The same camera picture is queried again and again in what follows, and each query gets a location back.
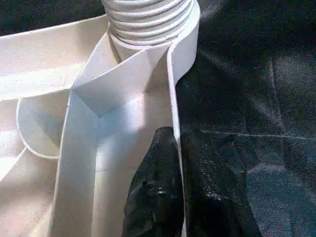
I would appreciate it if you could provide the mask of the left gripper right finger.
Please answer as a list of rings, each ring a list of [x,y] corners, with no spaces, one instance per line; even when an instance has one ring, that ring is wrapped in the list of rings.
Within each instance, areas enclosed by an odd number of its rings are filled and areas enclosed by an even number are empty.
[[[200,131],[181,135],[189,237],[260,237],[244,185]]]

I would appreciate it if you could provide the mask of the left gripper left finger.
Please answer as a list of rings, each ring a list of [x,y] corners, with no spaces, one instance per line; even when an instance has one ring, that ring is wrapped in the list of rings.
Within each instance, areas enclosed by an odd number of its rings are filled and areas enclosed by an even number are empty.
[[[178,147],[172,127],[160,127],[131,180],[121,235],[179,237],[183,221]]]

